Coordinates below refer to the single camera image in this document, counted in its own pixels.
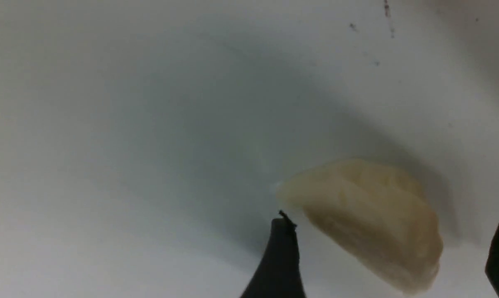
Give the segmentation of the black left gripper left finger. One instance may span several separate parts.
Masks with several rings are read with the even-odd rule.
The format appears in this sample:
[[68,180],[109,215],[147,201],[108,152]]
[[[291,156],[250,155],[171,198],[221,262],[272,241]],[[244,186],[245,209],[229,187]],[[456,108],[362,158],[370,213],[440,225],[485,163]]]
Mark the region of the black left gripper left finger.
[[270,237],[259,266],[242,298],[304,298],[297,225],[284,211],[271,222]]

